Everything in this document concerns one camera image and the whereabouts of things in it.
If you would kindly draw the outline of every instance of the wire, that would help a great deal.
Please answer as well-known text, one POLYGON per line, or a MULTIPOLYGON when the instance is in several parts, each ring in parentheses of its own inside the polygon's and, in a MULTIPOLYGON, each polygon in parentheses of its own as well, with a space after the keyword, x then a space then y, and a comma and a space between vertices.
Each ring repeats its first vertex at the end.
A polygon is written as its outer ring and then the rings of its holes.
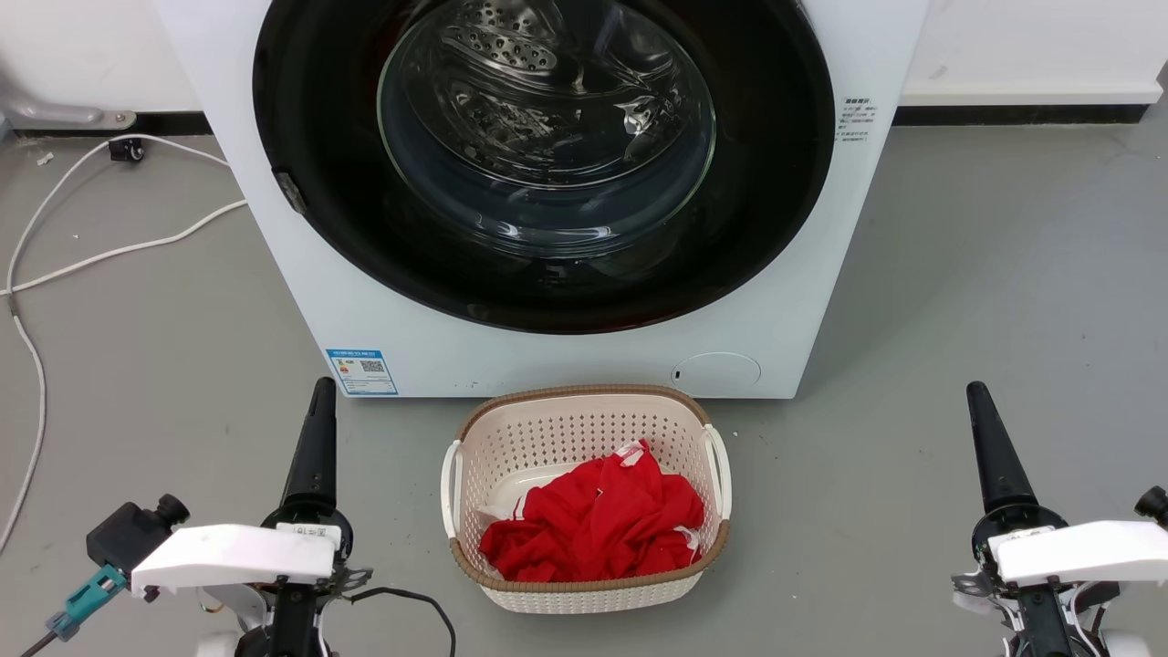
POLYGON ((1079 615, 1075 613, 1075 601, 1078 600, 1079 594, 1096 586, 1097 583, 1099 582, 1087 582, 1076 588, 1075 593, 1071 594, 1071 600, 1068 601, 1066 603, 1066 608, 1070 610, 1069 614, 1071 616, 1071 621, 1075 624, 1075 630, 1079 632, 1079 638, 1083 639, 1083 643, 1087 644, 1087 648, 1091 649, 1091 653, 1094 655, 1094 657, 1103 657, 1101 655, 1099 655, 1099 648, 1096 645, 1096 643, 1091 641, 1091 637, 1089 637, 1086 632, 1083 631, 1083 625, 1079 624, 1079 615))
POLYGON ((1099 610, 1096 611, 1096 617, 1091 621, 1091 634, 1099 636, 1099 628, 1103 625, 1103 615, 1107 613, 1107 607, 1111 602, 1104 602, 1099 606, 1099 610))
POLYGON ((20 485, 20 492, 16 493, 16 503, 12 507, 12 513, 8 516, 8 523, 4 527, 4 534, 0 535, 0 554, 4 554, 4 548, 8 545, 8 539, 12 537, 12 530, 16 526, 16 518, 20 517, 20 510, 25 506, 25 498, 28 497, 28 487, 33 483, 33 472, 36 470, 36 463, 41 459, 41 448, 44 445, 44 419, 47 415, 47 387, 44 385, 44 364, 41 362, 41 354, 36 352, 36 346, 33 345, 33 339, 28 337, 28 331, 25 331, 25 323, 20 320, 20 316, 13 314, 12 320, 16 324, 16 332, 20 333, 20 339, 25 340, 25 346, 28 347, 28 353, 33 354, 33 364, 36 365, 36 381, 41 390, 41 400, 36 412, 36 442, 33 444, 33 456, 28 459, 28 470, 25 471, 25 482, 20 485))
MULTIPOLYGON (((189 237, 193 233, 195 233, 200 228, 207 226, 211 221, 215 221, 216 219, 223 216, 224 214, 227 214, 227 213, 229 213, 229 212, 231 212, 234 209, 242 208, 242 207, 244 207, 246 205, 248 205, 248 201, 236 201, 236 202, 234 202, 231 205, 223 206, 222 208, 220 208, 220 209, 213 212, 211 214, 202 217, 194 226, 192 226, 190 228, 187 228, 186 230, 183 230, 182 233, 179 233, 178 235, 172 235, 169 237, 164 237, 161 240, 154 240, 153 242, 142 242, 140 244, 132 244, 132 245, 128 245, 128 247, 121 247, 120 249, 113 249, 112 251, 106 251, 104 254, 96 255, 96 256, 90 257, 90 258, 85 258, 85 260, 83 260, 83 261, 81 261, 78 263, 70 264, 69 267, 65 267, 63 269, 58 269, 58 270, 56 270, 56 271, 54 271, 51 274, 46 274, 44 276, 41 276, 40 278, 34 278, 32 281, 27 281, 25 283, 20 283, 20 284, 16 285, 16 291, 18 292, 22 292, 25 290, 28 290, 29 288, 35 288, 35 286, 40 285, 41 283, 48 283, 49 281, 53 281, 54 278, 61 278, 62 276, 64 276, 67 274, 72 274, 74 271, 77 271, 78 269, 84 269, 84 268, 86 268, 86 267, 89 267, 91 264, 102 262, 103 260, 109 260, 109 258, 111 258, 113 256, 120 256, 123 254, 130 254, 130 253, 133 253, 133 251, 140 251, 142 249, 148 249, 151 247, 161 247, 164 244, 173 244, 174 242, 178 242, 179 240, 182 240, 185 237, 189 237)), ((9 295, 9 293, 11 292, 7 289, 0 290, 0 297, 4 297, 4 296, 9 295)))
POLYGON ((227 607, 227 604, 224 604, 223 602, 220 602, 220 606, 214 609, 207 607, 206 604, 203 604, 202 596, 199 595, 199 592, 201 590, 203 590, 203 587, 195 587, 195 602, 199 603, 199 608, 202 609, 206 614, 218 614, 220 611, 223 610, 224 607, 227 607))
POLYGON ((320 613, 317 614, 317 645, 320 648, 320 657, 332 657, 328 651, 328 644, 325 643, 325 611, 333 602, 336 602, 335 597, 329 599, 329 601, 320 608, 320 613))
POLYGON ((28 650, 21 652, 20 657, 33 657, 33 655, 36 655, 37 652, 40 652, 41 650, 43 650, 46 645, 53 643, 53 641, 55 638, 57 638, 57 635, 54 634, 54 632, 49 632, 49 634, 44 635, 44 638, 42 638, 41 641, 34 643, 33 646, 29 648, 28 650))
POLYGON ((346 600, 355 604, 367 597, 373 597, 375 595, 381 595, 381 594, 396 595, 398 597, 408 597, 410 600, 429 602, 431 606, 433 606, 434 610, 438 611, 438 615, 442 616, 442 622, 446 623, 446 631, 450 632, 450 657, 454 657, 454 646, 457 644, 457 637, 454 636, 454 625, 451 624, 450 617, 446 616, 445 611, 443 611, 442 604, 438 604, 438 601, 430 597, 429 595, 422 595, 420 593, 413 593, 412 590, 404 590, 399 588, 376 587, 368 590, 363 590, 356 595, 350 595, 346 597, 346 600))
MULTIPOLYGON (((237 201, 237 202, 231 203, 231 205, 229 205, 229 206, 227 206, 224 208, 220 208, 218 210, 216 210, 216 212, 211 213, 210 215, 203 217, 201 221, 199 221, 197 223, 195 223, 194 226, 192 226, 187 230, 183 230, 182 233, 180 233, 178 235, 174 235, 172 237, 166 237, 166 238, 162 238, 162 240, 155 240, 153 242, 144 242, 141 244, 134 244, 134 245, 131 245, 131 247, 124 247, 121 249, 114 249, 112 251, 109 251, 109 253, 105 253, 105 254, 102 254, 102 255, 93 256, 91 258, 84 260, 84 261, 82 261, 79 263, 72 264, 72 265, 67 267, 64 269, 60 269, 57 271, 54 271, 53 274, 48 274, 48 275, 42 276, 40 278, 36 278, 34 281, 29 281, 29 282, 22 283, 20 285, 14 285, 13 284, 13 279, 14 279, 14 276, 15 276, 15 272, 16 272, 16 263, 20 261, 21 253, 23 253, 23 250, 25 250, 25 244, 28 241, 28 236, 32 235, 33 229, 36 227, 37 220, 41 219, 41 213, 44 212, 44 208, 49 205, 49 201, 53 200, 53 196, 56 195, 56 193, 61 189, 61 187, 65 184, 65 181, 69 180, 69 177, 72 175, 74 172, 76 172, 77 168, 81 167, 81 165, 85 162, 85 160, 88 160, 89 158, 91 158, 95 154, 99 153, 103 148, 105 148, 106 146, 109 146, 110 143, 112 143, 112 141, 120 141, 123 139, 133 139, 133 138, 145 139, 147 141, 157 141, 159 144, 166 144, 168 146, 173 146, 173 147, 180 150, 180 151, 185 151, 187 153, 192 153, 192 154, 195 154, 195 155, 200 155, 202 158, 207 158, 207 159, 209 159, 211 161, 215 161, 215 162, 218 162, 218 164, 221 164, 223 166, 229 166, 228 162, 227 162, 227 160, 223 160, 221 158, 216 158, 215 155, 211 155, 210 153, 204 153, 204 152, 199 151, 196 148, 192 148, 189 146, 183 146, 182 144, 176 144, 174 141, 171 141, 169 139, 161 139, 161 138, 154 137, 152 134, 120 134, 118 137, 114 137, 113 139, 109 139, 109 140, 102 141, 100 144, 98 144, 97 146, 95 146, 93 148, 91 148, 88 153, 85 153, 84 155, 82 155, 82 158, 79 160, 77 160, 76 162, 74 162, 74 165, 71 167, 69 167, 69 170, 65 172, 65 174, 61 177, 61 180, 57 181, 57 184, 53 187, 53 189, 49 192, 49 194, 47 196, 44 196, 44 200, 41 201, 41 205, 36 208, 36 212, 33 213, 33 219, 30 219, 28 221, 28 226, 26 226, 25 227, 25 231, 21 233, 20 240, 16 241, 16 248, 12 253, 12 258, 9 258, 9 261, 8 261, 8 272, 5 276, 5 289, 2 291, 0 291, 0 297, 6 296, 6 295, 8 296, 8 311, 12 313, 12 320, 16 325, 16 332, 20 334, 20 338, 25 341, 25 346, 28 347, 28 353, 30 353, 33 355, 33 362, 34 362, 34 365, 36 365, 36 379, 37 379, 37 383, 40 386, 40 403, 39 403, 37 422, 36 422, 36 441, 33 443, 33 456, 28 459, 28 469, 25 472, 25 480, 20 485, 20 492, 16 495, 16 502, 13 504, 12 513, 8 516, 8 521, 5 525, 4 534, 0 534, 0 554, 4 554, 5 548, 8 546, 8 539, 12 538, 13 528, 15 528, 15 526, 16 526, 16 519, 20 517, 21 509, 23 509, 23 506, 25 506, 25 500, 28 498, 28 489, 29 489, 29 486, 33 483, 33 473, 36 471, 36 464, 37 464, 37 462, 40 462, 40 458, 41 458, 41 448, 44 445, 44 423, 46 423, 46 417, 47 417, 47 413, 48 413, 48 386, 46 385, 46 381, 44 381, 44 364, 41 361, 41 354, 36 351, 36 345, 33 344, 33 339, 28 336, 28 331, 25 330, 25 323, 21 321, 21 319, 20 319, 20 312, 19 312, 19 309, 16 306, 15 292, 19 292, 21 290, 27 290, 29 288, 34 288, 34 286, 40 285, 42 283, 46 283, 48 281, 53 281, 54 278, 58 278, 58 277, 64 276, 67 274, 70 274, 72 271, 77 271, 78 269, 89 267, 89 265, 91 265, 91 264, 93 264, 96 262, 100 262, 103 260, 106 260, 106 258, 110 258, 110 257, 113 257, 113 256, 117 256, 117 255, 120 255, 120 254, 127 254, 127 253, 137 251, 137 250, 140 250, 140 249, 147 249, 150 247, 158 247, 158 245, 161 245, 161 244, 169 244, 169 243, 173 243, 173 242, 178 242, 179 240, 182 240, 183 237, 190 235, 195 230, 199 230, 200 228, 202 228, 207 223, 211 222, 213 220, 215 220, 220 215, 222 215, 222 214, 224 214, 227 212, 230 212, 230 210, 232 210, 235 208, 242 207, 243 205, 246 203, 245 201, 237 201)), ((46 639, 42 639, 42 641, 46 641, 46 644, 47 644, 48 641, 51 641, 51 639, 49 639, 48 637, 46 637, 46 639)), ((36 650, 40 650, 41 648, 43 648, 43 645, 41 645, 40 648, 36 648, 36 650)))

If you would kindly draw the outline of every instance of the washing machine door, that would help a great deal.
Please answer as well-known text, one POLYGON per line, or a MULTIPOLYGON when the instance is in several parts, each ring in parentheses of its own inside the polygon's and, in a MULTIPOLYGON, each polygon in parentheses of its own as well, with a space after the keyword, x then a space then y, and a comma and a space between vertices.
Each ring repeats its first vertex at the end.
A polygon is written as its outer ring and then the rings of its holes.
POLYGON ((256 119, 292 206, 350 262, 472 321, 663 321, 791 241, 834 138, 779 0, 276 0, 256 119))

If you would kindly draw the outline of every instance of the gray floor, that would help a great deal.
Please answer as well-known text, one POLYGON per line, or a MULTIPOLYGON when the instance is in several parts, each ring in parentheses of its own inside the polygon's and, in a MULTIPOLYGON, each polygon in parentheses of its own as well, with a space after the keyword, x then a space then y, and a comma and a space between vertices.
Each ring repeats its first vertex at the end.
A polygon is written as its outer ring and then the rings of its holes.
MULTIPOLYGON (((89 144, 0 153, 5 261, 89 144), (56 160, 36 166, 48 151, 56 160)), ((137 168, 84 172, 21 278, 169 235, 239 198, 225 171, 162 148, 137 168)), ((1043 502, 1071 521, 1133 518, 1146 487, 1168 484, 1166 208, 1168 104, 1135 127, 896 130, 799 399, 707 404, 729 442, 735 526, 688 597, 583 618, 495 608, 453 565, 434 497, 470 401, 341 402, 353 560, 380 583, 437 596, 463 655, 993 655, 996 620, 950 603, 947 576, 971 567, 980 509, 962 388, 990 385, 1043 502)), ((6 653, 41 636, 90 575, 85 533, 120 503, 172 492, 197 523, 262 519, 325 373, 246 212, 21 304, 50 412, 25 517, 0 556, 6 653)), ((35 407, 32 362, 0 321, 5 513, 35 407)), ((1166 613, 1147 586, 1110 624, 1163 652, 1166 613)), ((328 625, 346 656, 446 650, 433 613, 408 601, 339 607, 328 625)), ((190 595, 150 607, 121 596, 46 655, 185 655, 229 627, 190 595)))

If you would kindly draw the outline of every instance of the washing machine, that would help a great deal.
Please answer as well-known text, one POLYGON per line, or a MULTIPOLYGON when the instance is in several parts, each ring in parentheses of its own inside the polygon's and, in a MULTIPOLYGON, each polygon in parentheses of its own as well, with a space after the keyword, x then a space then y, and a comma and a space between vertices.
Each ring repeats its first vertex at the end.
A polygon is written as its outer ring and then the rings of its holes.
POLYGON ((929 0, 155 0, 349 396, 791 397, 929 0))

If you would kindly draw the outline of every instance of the red clothing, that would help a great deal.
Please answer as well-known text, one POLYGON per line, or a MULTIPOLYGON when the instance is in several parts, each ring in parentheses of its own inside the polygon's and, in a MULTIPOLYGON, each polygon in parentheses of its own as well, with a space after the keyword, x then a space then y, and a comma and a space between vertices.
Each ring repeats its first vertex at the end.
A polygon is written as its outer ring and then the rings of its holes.
POLYGON ((613 454, 531 489, 522 520, 492 523, 479 549, 508 581, 586 582, 652 575, 698 559, 677 527, 702 526, 704 506, 681 475, 613 454))

